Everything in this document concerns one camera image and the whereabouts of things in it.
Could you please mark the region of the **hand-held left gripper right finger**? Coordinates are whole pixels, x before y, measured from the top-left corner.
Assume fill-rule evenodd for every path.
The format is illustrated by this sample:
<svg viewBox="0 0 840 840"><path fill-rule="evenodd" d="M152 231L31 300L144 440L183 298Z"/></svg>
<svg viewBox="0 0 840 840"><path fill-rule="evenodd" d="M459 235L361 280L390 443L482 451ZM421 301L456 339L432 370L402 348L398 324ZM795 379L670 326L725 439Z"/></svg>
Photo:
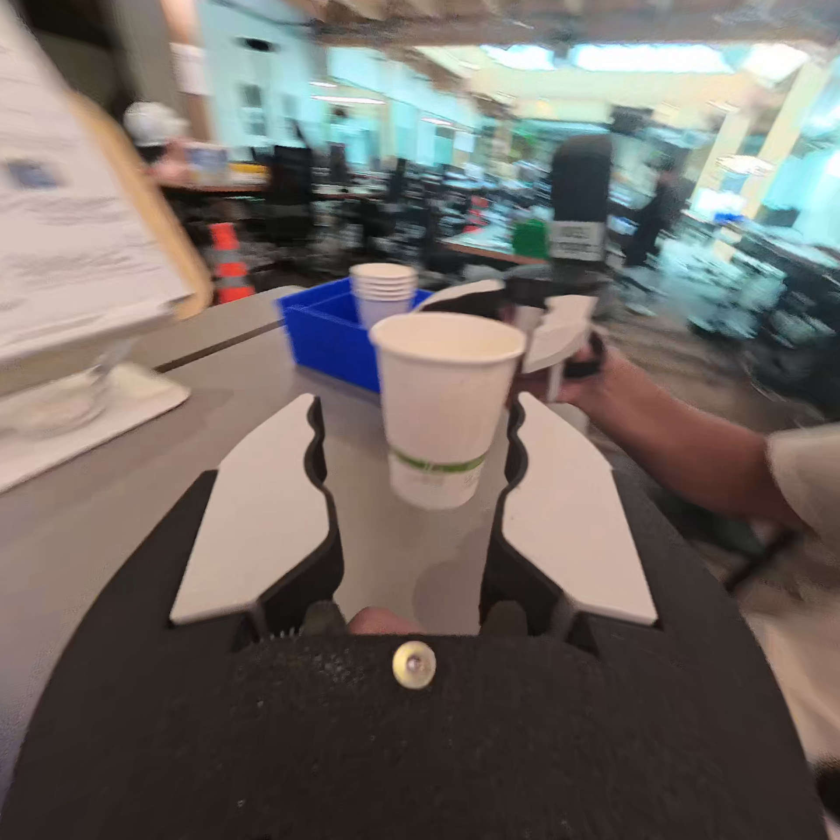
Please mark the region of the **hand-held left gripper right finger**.
<svg viewBox="0 0 840 840"><path fill-rule="evenodd" d="M531 636L568 636L580 616L654 628L655 601L606 458L528 393L511 406L507 441L479 623L514 602Z"/></svg>

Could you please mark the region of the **white blue cartons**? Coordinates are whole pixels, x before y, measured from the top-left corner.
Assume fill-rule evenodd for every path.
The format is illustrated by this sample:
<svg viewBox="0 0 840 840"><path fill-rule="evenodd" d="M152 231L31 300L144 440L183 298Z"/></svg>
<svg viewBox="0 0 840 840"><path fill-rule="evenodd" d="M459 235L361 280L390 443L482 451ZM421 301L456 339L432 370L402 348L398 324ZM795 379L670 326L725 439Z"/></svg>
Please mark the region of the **white blue cartons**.
<svg viewBox="0 0 840 840"><path fill-rule="evenodd" d="M228 149L212 143L187 143L183 147L187 178L199 186L229 183Z"/></svg>

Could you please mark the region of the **group of white paper cups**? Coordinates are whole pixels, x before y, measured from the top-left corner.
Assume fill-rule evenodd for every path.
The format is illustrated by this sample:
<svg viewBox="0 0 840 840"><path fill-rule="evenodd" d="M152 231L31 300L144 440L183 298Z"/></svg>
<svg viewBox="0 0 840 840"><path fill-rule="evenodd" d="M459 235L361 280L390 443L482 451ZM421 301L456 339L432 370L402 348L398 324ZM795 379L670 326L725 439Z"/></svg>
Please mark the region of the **group of white paper cups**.
<svg viewBox="0 0 840 840"><path fill-rule="evenodd" d="M418 311L379 321L369 336L392 490L426 511L463 506L476 493L525 334L488 318Z"/></svg>

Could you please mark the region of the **cream shirt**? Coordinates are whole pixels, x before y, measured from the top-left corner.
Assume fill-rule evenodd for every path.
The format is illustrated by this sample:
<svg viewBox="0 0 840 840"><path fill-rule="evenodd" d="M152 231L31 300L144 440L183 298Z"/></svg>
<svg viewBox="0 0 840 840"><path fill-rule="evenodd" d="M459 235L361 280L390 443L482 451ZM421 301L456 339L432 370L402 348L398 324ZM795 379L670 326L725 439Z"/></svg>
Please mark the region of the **cream shirt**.
<svg viewBox="0 0 840 840"><path fill-rule="evenodd" d="M771 474L807 527L805 572L798 600L771 612L749 612L782 690L806 758L838 768L839 758L839 433L828 424L769 438Z"/></svg>

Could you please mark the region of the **person's right forearm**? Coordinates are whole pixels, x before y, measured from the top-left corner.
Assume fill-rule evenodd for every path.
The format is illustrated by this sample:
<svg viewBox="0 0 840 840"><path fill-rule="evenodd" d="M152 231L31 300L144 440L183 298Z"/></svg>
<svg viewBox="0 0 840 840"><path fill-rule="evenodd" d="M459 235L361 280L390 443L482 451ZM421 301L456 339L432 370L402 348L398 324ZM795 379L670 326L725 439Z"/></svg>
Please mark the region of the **person's right forearm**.
<svg viewBox="0 0 840 840"><path fill-rule="evenodd" d="M639 406L598 424L659 484L730 519L803 529L770 466L770 439L675 398L656 384Z"/></svg>

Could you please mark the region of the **blue plastic bin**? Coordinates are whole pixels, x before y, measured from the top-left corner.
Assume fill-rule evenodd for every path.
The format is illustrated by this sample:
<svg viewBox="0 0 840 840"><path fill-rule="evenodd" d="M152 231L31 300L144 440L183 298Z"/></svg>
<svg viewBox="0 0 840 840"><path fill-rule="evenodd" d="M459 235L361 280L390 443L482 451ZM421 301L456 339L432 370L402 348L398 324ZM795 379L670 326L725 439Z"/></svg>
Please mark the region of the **blue plastic bin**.
<svg viewBox="0 0 840 840"><path fill-rule="evenodd" d="M291 293L276 306L296 364L380 392L375 348L359 320L349 277Z"/></svg>

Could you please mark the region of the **wood-edged desk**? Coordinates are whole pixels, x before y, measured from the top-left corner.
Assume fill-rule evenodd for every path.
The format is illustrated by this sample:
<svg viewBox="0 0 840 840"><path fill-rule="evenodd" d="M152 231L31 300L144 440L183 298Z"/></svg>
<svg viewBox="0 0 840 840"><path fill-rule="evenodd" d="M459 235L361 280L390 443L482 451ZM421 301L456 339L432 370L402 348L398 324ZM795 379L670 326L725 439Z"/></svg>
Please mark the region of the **wood-edged desk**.
<svg viewBox="0 0 840 840"><path fill-rule="evenodd" d="M499 226L489 226L472 233L443 238L439 244L471 258L489 260L506 266L540 266L548 262L545 258L515 253L511 232Z"/></svg>

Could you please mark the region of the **green plastic crate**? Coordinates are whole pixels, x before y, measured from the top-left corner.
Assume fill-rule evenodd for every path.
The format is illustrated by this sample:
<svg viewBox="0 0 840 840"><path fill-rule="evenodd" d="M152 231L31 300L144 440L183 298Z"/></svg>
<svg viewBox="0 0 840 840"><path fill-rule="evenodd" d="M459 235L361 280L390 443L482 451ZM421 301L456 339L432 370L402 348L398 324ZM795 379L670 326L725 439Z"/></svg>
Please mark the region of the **green plastic crate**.
<svg viewBox="0 0 840 840"><path fill-rule="evenodd" d="M511 230L511 250L515 256L547 260L550 257L548 224L538 218L515 223Z"/></svg>

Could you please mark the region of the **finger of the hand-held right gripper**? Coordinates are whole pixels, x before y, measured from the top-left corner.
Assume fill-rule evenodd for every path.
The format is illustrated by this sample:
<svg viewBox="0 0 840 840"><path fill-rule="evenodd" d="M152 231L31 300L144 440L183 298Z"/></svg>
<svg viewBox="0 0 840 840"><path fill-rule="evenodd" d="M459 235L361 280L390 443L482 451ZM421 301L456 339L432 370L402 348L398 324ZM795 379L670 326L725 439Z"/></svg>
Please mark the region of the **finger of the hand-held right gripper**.
<svg viewBox="0 0 840 840"><path fill-rule="evenodd" d="M597 297L560 296L548 298L542 319L531 331L523 355L523 372L547 373L544 401L559 401L566 362L578 353L591 334L592 314Z"/></svg>
<svg viewBox="0 0 840 840"><path fill-rule="evenodd" d="M466 314L490 320L502 320L507 302L506 285L499 279L462 283L433 292L420 301L414 312Z"/></svg>

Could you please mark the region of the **person's right hand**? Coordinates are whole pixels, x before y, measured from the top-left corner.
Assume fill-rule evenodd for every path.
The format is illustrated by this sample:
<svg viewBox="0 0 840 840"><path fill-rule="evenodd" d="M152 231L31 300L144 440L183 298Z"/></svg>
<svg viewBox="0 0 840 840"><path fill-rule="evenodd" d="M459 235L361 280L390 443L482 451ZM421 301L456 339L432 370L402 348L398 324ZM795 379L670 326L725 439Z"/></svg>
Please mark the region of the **person's right hand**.
<svg viewBox="0 0 840 840"><path fill-rule="evenodd" d="M656 391L656 383L645 371L613 348L609 343L597 353L591 344L572 356L567 364L596 363L597 370L582 378L565 377L556 394L550 394L548 371L517 374L511 385L507 403L511 405L520 393L528 393L541 403L570 405L588 417L611 421L622 407L641 405Z"/></svg>

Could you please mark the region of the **person's left hand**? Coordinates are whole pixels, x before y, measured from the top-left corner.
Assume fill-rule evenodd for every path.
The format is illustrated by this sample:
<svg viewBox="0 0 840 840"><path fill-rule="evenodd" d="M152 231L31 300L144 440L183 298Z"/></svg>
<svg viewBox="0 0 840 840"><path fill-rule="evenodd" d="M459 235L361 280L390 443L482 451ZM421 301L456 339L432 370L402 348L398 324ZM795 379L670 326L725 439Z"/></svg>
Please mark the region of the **person's left hand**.
<svg viewBox="0 0 840 840"><path fill-rule="evenodd" d="M424 630L415 623L383 607L367 606L348 622L348 631L355 635L418 635Z"/></svg>

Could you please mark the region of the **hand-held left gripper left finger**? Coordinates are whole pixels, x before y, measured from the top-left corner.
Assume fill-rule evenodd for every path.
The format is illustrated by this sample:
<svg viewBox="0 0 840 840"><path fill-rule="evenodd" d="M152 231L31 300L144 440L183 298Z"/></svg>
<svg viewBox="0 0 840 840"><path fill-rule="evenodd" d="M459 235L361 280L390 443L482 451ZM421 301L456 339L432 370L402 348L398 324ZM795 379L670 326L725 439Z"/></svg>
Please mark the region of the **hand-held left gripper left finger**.
<svg viewBox="0 0 840 840"><path fill-rule="evenodd" d="M244 616L257 634L302 634L310 608L333 602L344 561L325 436L321 400L305 393L220 462L172 625Z"/></svg>

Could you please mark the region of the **black office chair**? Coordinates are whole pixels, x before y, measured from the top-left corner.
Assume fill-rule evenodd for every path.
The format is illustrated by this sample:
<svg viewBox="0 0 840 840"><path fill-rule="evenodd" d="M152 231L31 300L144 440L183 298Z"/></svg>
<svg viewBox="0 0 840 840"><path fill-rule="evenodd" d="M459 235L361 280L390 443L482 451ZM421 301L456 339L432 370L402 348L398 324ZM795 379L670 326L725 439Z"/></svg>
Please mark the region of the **black office chair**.
<svg viewBox="0 0 840 840"><path fill-rule="evenodd" d="M312 152L306 146L276 144L266 165L266 235L280 264L296 266L308 256L316 234Z"/></svg>

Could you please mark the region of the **stack of nested paper cups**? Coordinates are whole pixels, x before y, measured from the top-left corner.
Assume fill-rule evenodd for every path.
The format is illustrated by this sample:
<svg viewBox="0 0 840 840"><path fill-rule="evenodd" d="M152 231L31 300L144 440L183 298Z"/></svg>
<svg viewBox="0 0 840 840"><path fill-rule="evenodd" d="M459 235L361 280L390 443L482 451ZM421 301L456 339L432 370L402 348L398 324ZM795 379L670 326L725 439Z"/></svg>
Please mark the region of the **stack of nested paper cups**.
<svg viewBox="0 0 840 840"><path fill-rule="evenodd" d="M391 263L363 263L350 268L350 283L360 324L370 330L381 320L414 309L417 271Z"/></svg>

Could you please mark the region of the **printed instruction sheet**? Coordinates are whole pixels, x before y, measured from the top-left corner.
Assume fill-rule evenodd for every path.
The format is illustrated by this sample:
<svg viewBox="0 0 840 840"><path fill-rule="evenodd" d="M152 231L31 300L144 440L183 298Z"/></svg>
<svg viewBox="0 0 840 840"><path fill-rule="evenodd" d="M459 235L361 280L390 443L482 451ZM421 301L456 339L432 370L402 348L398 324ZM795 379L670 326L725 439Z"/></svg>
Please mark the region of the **printed instruction sheet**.
<svg viewBox="0 0 840 840"><path fill-rule="evenodd" d="M1 52L2 362L169 316L186 279L8 2Z"/></svg>

